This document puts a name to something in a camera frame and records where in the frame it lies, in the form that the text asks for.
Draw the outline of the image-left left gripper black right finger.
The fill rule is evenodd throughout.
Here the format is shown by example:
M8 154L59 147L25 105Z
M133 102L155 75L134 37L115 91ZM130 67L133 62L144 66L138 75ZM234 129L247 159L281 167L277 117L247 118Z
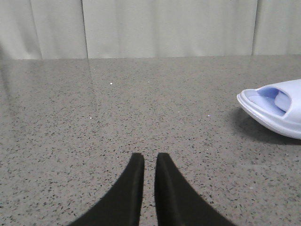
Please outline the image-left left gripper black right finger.
M167 153L157 156L155 204L159 226L232 226L190 186Z

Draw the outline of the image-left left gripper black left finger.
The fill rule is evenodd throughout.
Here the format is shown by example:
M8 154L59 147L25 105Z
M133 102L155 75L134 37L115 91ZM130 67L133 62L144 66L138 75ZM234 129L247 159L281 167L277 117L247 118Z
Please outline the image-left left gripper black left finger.
M100 201L71 226L137 226L143 200L144 158L131 155L118 180Z

